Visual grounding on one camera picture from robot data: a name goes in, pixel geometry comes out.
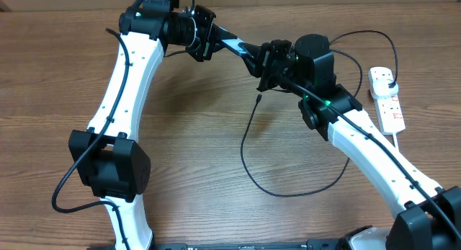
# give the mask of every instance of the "white cord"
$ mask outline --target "white cord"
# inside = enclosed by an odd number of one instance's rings
[[[396,133],[393,133],[393,134],[392,134],[392,139],[394,140],[394,147],[395,147],[395,149],[397,149],[397,151],[399,151],[399,150],[398,150],[397,134],[396,134]]]

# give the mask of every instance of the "wood grain surface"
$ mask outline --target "wood grain surface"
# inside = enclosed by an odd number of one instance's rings
[[[260,45],[330,38],[374,29],[398,48],[400,99],[407,129],[400,149],[446,188],[460,185],[461,4],[267,6],[214,9],[217,24]],[[65,215],[50,198],[72,164],[68,137],[85,130],[104,96],[117,56],[121,10],[0,14],[0,249],[85,249],[115,237],[106,210]],[[376,121],[366,72],[394,69],[379,35],[345,37],[335,48],[365,71],[358,95]],[[169,52],[178,50],[171,46]],[[335,55],[338,82],[357,88],[357,66]],[[188,244],[304,241],[342,236],[360,226],[390,226],[377,191],[350,164],[331,189],[299,198],[270,197],[243,170],[239,146],[258,79],[221,51],[205,63],[188,55],[164,60],[140,124],[151,157],[146,215],[157,242]],[[346,156],[309,130],[298,98],[264,92],[246,142],[251,173],[277,193],[318,189],[334,180]],[[58,204],[96,200],[74,174]]]

